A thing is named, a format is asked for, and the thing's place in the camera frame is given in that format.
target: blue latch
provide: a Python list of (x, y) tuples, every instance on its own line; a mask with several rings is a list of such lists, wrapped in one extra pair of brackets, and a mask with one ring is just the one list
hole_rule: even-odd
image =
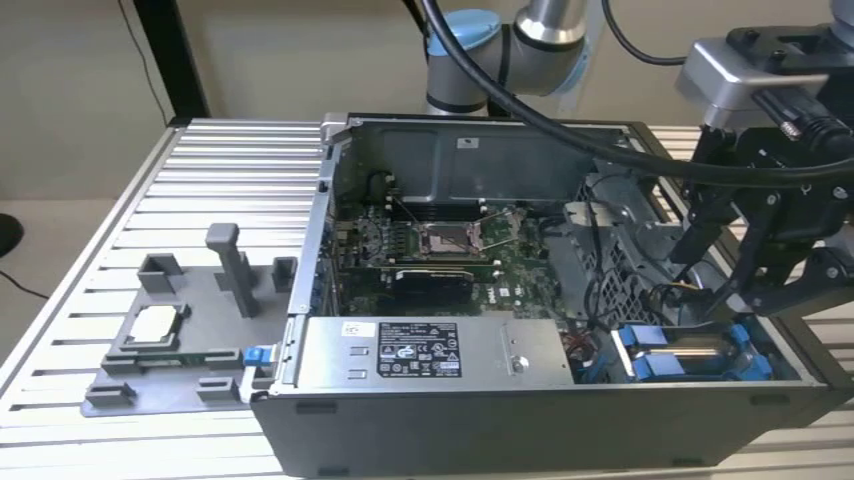
[(245, 367), (267, 367), (273, 365), (273, 345), (250, 347), (243, 354)]
[(672, 353), (653, 353), (638, 358), (632, 365), (640, 381), (685, 375), (685, 369)]

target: white sticker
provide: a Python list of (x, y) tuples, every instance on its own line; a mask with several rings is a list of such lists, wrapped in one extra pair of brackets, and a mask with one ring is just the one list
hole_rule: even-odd
[(345, 322), (342, 325), (342, 337), (374, 337), (377, 324), (371, 322)]

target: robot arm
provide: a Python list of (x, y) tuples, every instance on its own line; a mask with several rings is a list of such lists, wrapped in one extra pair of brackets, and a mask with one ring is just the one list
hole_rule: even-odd
[[(821, 165), (854, 154), (854, 2), (832, 4), (834, 23), (753, 27), (694, 43), (677, 87), (701, 105), (696, 163), (750, 168)], [(692, 208), (670, 260), (694, 264), (738, 217), (748, 232), (724, 302), (764, 315), (810, 315), (854, 299), (850, 235), (853, 185), (758, 191), (684, 184)], [(805, 262), (798, 280), (789, 282)]]
[[(513, 25), (488, 10), (446, 15), (469, 55), (516, 94), (549, 95), (572, 87), (585, 67), (586, 0), (532, 0)], [(427, 109), (438, 115), (485, 111), (488, 95), (449, 56), (436, 34), (427, 52)]]

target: black pole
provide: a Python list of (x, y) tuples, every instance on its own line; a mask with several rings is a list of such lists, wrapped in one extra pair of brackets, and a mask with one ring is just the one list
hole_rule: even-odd
[(177, 0), (134, 0), (178, 118), (210, 117)]

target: blue connector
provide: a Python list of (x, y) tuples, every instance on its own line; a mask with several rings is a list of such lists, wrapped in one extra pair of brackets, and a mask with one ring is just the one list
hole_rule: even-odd
[(245, 367), (267, 367), (273, 365), (274, 345), (250, 347), (243, 354)]

